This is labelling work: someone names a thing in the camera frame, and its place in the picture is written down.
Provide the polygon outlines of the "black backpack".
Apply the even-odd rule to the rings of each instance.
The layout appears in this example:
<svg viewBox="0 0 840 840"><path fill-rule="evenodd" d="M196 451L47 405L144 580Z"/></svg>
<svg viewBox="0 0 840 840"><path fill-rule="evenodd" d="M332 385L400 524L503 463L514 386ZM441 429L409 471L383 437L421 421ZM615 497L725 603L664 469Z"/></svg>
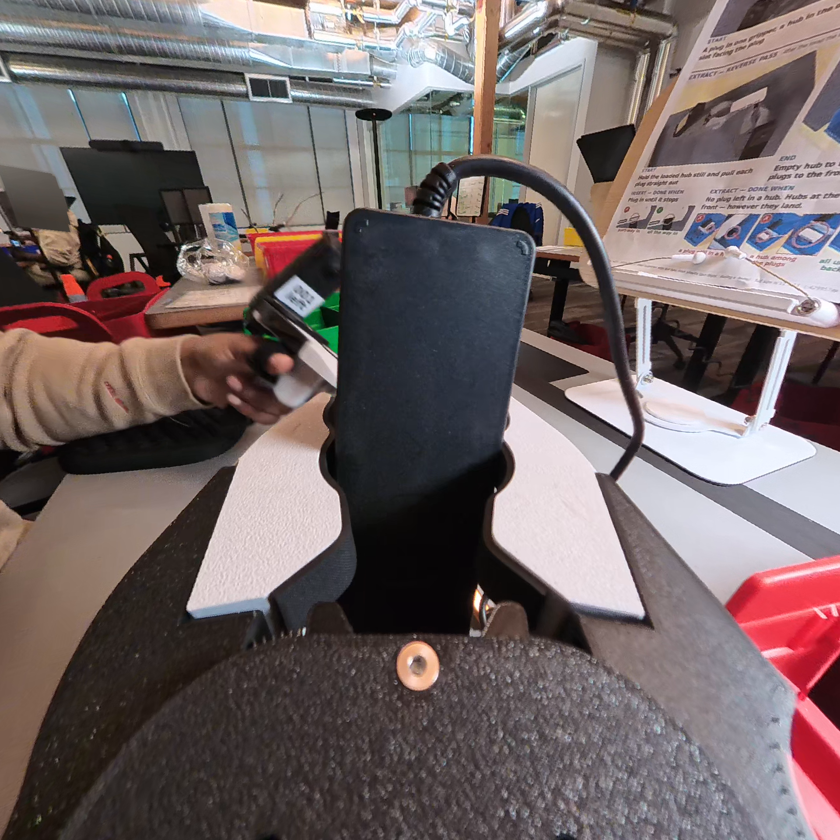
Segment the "black backpack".
<svg viewBox="0 0 840 840"><path fill-rule="evenodd" d="M111 277L124 272L123 259L102 234L99 227L78 220L80 259L92 279Z"/></svg>

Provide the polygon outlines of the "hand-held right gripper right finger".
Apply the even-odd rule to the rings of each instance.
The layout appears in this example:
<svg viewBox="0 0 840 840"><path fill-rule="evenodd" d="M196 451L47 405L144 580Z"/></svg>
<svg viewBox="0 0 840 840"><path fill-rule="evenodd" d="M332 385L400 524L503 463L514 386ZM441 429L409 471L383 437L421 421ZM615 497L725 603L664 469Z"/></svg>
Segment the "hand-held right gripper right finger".
<svg viewBox="0 0 840 840"><path fill-rule="evenodd" d="M476 621L519 602L576 616L647 619L599 475L556 427L512 395L476 549Z"/></svg>

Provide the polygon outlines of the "paper sheet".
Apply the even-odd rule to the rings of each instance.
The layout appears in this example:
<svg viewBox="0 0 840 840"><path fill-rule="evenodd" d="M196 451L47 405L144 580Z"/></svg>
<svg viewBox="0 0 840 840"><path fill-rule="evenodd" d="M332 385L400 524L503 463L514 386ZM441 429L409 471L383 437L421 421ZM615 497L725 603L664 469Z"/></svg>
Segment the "paper sheet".
<svg viewBox="0 0 840 840"><path fill-rule="evenodd" d="M241 286L215 286L189 290L168 301L168 309L243 308L255 296L257 289Z"/></svg>

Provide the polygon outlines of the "instruction poster on white stand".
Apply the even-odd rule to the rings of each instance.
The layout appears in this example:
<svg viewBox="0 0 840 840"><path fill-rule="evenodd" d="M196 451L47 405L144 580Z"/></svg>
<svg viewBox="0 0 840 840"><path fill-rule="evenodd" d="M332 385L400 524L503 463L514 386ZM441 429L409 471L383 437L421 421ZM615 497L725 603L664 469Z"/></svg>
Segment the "instruction poster on white stand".
<svg viewBox="0 0 840 840"><path fill-rule="evenodd" d="M624 161L614 182L594 185L591 190L591 202L595 210L595 226L600 236L606 235L607 228L613 220L620 200L623 198L632 176L643 156L647 142L654 133L657 122L666 109L668 99L675 88L676 77L658 95L653 105L643 116L637 129L636 137L626 153ZM798 333L811 335L820 339L839 341L839 327L835 324L822 327L814 323L803 321L801 318L792 319L781 310L757 308L740 301L719 299L710 296L673 296L669 294L669 287L662 287L661 282L653 277L638 276L629 267L620 268L617 263L612 268L613 285L620 296L628 295L634 298L645 298L676 305L694 312L715 314L727 319L736 319L775 329L788 329Z"/></svg>

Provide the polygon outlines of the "blue striped jacket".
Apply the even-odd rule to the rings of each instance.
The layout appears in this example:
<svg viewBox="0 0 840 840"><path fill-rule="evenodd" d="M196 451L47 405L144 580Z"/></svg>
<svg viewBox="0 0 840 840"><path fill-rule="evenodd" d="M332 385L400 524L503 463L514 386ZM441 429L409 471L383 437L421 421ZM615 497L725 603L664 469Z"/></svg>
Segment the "blue striped jacket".
<svg viewBox="0 0 840 840"><path fill-rule="evenodd" d="M516 229L531 236L536 246L543 245L543 208L540 203L512 200L499 205L490 226Z"/></svg>

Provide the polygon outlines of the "black wedge-shaped object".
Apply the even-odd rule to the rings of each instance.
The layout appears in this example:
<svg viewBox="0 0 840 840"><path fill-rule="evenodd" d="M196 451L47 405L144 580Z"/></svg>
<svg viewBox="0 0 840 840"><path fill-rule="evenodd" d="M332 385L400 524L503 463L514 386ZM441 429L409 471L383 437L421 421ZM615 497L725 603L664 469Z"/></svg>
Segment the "black wedge-shaped object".
<svg viewBox="0 0 840 840"><path fill-rule="evenodd" d="M613 182L636 135L633 123L587 133L576 144L594 184Z"/></svg>

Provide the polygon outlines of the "black floor lamp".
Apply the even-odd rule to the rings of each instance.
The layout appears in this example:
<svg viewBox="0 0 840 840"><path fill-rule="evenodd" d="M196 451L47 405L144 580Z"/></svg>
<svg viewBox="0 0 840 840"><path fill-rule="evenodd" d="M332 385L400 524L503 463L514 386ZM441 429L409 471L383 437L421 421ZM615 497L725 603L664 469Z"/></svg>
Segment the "black floor lamp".
<svg viewBox="0 0 840 840"><path fill-rule="evenodd" d="M355 117L362 123L367 123L371 127L371 142L373 152L373 166L374 166L374 184L376 205L378 209L384 209L383 190L382 190L382 157L380 145L380 126L392 118L392 111L384 108L370 107L362 108L355 112Z"/></svg>

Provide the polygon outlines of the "person's left hand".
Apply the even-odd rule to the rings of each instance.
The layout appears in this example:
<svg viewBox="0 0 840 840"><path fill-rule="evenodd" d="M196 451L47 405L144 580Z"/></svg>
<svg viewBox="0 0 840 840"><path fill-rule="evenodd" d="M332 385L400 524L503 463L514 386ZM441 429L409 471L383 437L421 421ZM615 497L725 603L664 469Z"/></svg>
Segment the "person's left hand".
<svg viewBox="0 0 840 840"><path fill-rule="evenodd" d="M180 362L195 399L219 408L230 406L255 424L275 424L288 409L251 365L260 345L242 333L187 336Z"/></svg>

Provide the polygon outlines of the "white document stand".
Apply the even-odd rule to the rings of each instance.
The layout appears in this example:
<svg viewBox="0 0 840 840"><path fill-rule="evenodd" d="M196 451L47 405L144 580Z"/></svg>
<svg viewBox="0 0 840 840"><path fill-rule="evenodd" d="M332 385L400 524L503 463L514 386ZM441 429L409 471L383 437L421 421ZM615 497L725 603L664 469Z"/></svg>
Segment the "white document stand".
<svg viewBox="0 0 840 840"><path fill-rule="evenodd" d="M636 299L636 362L644 445L689 474L721 486L743 485L816 455L816 447L771 421L796 336L838 332L838 304L790 280L785 290L760 289L765 269L737 248L723 255L693 251L616 263L621 290ZM756 408L714 403L657 378L650 360L653 301L677 302L780 329Z"/></svg>

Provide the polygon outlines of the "wooden table with black legs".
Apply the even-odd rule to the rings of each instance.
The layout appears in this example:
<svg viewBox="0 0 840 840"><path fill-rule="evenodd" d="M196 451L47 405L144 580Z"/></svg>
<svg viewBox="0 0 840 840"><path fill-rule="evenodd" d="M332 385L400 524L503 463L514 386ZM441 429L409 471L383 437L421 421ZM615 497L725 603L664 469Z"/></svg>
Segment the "wooden table with black legs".
<svg viewBox="0 0 840 840"><path fill-rule="evenodd" d="M548 278L553 283L549 325L546 331L550 338L558 340L570 332L564 321L564 310L570 286L581 282L579 262L582 254L581 246L537 247L532 275L535 278Z"/></svg>

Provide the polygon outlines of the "black swivel chair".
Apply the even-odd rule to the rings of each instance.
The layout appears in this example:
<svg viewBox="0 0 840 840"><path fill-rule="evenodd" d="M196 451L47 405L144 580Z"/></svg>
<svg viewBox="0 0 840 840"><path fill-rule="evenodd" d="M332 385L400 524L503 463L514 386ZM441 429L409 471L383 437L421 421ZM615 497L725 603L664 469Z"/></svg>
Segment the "black swivel chair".
<svg viewBox="0 0 840 840"><path fill-rule="evenodd" d="M680 342L686 345L689 352L692 352L697 345L698 337L683 330L678 320L669 319L669 305L659 301L653 302L650 334L651 346L663 344L675 357L674 369L683 371L687 366L687 357Z"/></svg>

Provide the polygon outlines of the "black usb hub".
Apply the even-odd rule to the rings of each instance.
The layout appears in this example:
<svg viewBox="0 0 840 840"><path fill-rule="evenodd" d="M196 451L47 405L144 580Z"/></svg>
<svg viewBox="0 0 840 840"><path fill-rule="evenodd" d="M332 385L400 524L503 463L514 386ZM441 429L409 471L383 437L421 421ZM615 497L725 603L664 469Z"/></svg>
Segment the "black usb hub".
<svg viewBox="0 0 840 840"><path fill-rule="evenodd" d="M357 633L467 632L535 256L516 229L345 219L332 468Z"/></svg>

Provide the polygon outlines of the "silver ceiling duct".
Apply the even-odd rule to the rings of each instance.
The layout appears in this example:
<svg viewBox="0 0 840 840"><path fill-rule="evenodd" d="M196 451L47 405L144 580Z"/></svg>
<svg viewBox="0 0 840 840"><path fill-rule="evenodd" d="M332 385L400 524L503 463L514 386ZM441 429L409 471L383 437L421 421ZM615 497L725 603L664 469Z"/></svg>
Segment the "silver ceiling duct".
<svg viewBox="0 0 840 840"><path fill-rule="evenodd" d="M15 83L117 91L155 91L210 98L248 99L244 72L135 64L106 59L2 52L2 68ZM317 107L365 109L373 89L330 80L289 78L293 102Z"/></svg>

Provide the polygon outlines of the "red plastic tote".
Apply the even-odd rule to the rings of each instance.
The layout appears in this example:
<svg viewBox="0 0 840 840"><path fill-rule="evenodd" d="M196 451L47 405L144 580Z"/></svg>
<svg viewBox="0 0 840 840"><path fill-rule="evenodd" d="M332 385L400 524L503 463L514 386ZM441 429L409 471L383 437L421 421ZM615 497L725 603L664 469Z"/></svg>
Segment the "red plastic tote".
<svg viewBox="0 0 840 840"><path fill-rule="evenodd" d="M70 304L42 302L1 309L1 332L25 329L48 338L85 343L114 343L111 332L95 316Z"/></svg>

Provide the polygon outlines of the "brown work table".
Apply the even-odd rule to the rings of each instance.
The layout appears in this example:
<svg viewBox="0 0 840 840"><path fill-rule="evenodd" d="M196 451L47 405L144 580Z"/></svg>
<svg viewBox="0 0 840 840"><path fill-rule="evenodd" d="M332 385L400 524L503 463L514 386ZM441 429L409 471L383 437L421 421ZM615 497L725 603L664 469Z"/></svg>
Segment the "brown work table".
<svg viewBox="0 0 840 840"><path fill-rule="evenodd" d="M230 283L219 286L241 286L260 289L264 277L255 267L248 268L248 275L244 282ZM244 310L240 307L221 308L195 308L195 309L168 309L165 304L173 298L177 298L187 291L205 287L215 287L203 282L180 278L169 290L163 292L150 304L145 312L145 321L152 330L168 330L192 327L205 327L222 322L240 321L243 318Z"/></svg>

